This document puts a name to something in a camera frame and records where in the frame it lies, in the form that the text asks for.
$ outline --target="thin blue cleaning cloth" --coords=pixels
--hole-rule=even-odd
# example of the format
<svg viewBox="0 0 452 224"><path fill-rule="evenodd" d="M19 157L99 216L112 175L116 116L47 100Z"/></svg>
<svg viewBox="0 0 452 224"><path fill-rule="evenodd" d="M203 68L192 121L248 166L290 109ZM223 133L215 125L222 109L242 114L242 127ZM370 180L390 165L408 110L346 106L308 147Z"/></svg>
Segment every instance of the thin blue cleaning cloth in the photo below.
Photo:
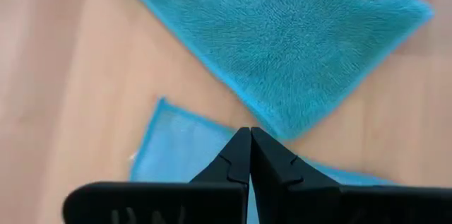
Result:
<svg viewBox="0 0 452 224"><path fill-rule="evenodd" d="M420 0L142 0L266 131L301 135L432 14Z"/></svg>
<svg viewBox="0 0 452 224"><path fill-rule="evenodd" d="M135 182L190 182L216 157L234 130L159 101L131 171ZM333 169L305 160L342 184L375 185L392 182ZM248 222L259 223L253 184L250 182Z"/></svg>

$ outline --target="blue microfiber towel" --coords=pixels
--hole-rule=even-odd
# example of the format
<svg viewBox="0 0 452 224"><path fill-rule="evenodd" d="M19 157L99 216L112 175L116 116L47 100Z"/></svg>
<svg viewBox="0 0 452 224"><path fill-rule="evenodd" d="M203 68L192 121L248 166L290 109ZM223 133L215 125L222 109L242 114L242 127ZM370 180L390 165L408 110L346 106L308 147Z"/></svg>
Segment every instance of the blue microfiber towel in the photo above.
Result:
<svg viewBox="0 0 452 224"><path fill-rule="evenodd" d="M266 131L299 136L432 14L420 0L142 0Z"/></svg>
<svg viewBox="0 0 452 224"><path fill-rule="evenodd" d="M143 138L131 171L131 181L189 182L215 158L234 130L210 122L161 100ZM305 160L342 184L375 185L392 182L346 172ZM250 182L248 223L258 223Z"/></svg>

